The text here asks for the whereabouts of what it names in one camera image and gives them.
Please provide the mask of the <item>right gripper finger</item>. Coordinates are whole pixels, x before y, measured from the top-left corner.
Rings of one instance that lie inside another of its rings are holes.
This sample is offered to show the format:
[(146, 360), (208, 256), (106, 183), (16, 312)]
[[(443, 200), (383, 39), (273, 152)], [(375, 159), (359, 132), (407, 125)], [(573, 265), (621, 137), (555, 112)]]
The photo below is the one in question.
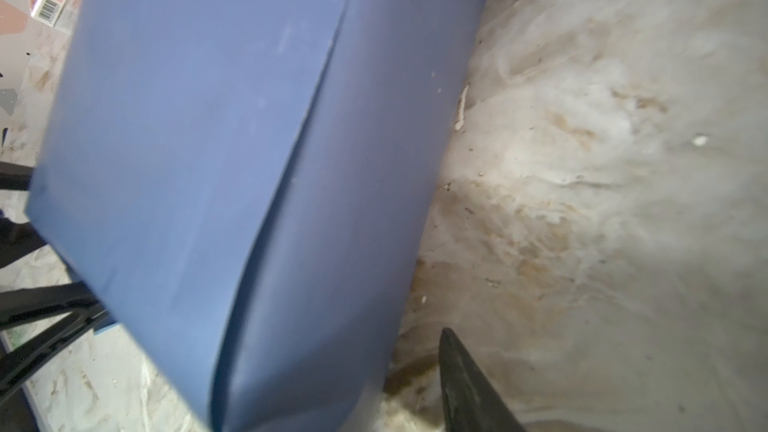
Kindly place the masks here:
[(438, 362), (447, 432), (525, 431), (451, 328), (441, 331)]

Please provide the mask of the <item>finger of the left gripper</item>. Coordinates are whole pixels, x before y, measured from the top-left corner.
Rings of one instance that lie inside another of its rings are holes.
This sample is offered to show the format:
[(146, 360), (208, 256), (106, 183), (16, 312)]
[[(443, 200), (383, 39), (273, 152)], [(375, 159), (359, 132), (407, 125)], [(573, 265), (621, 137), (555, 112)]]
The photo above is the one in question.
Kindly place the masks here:
[(1, 359), (3, 403), (58, 353), (112, 321), (106, 307), (82, 282), (1, 292), (2, 331), (48, 319), (54, 322)]
[[(32, 167), (1, 163), (1, 189), (28, 191), (34, 169)], [(47, 245), (47, 242), (29, 223), (16, 223), (1, 214), (1, 263), (4, 268)]]

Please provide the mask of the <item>blue wrapping paper sheet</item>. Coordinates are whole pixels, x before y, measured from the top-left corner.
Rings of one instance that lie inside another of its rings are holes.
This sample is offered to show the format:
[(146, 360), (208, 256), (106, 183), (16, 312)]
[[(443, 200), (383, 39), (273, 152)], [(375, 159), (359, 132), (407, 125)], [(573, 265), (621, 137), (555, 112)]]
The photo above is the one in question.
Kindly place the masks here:
[(26, 213), (215, 431), (366, 431), (486, 0), (83, 0)]

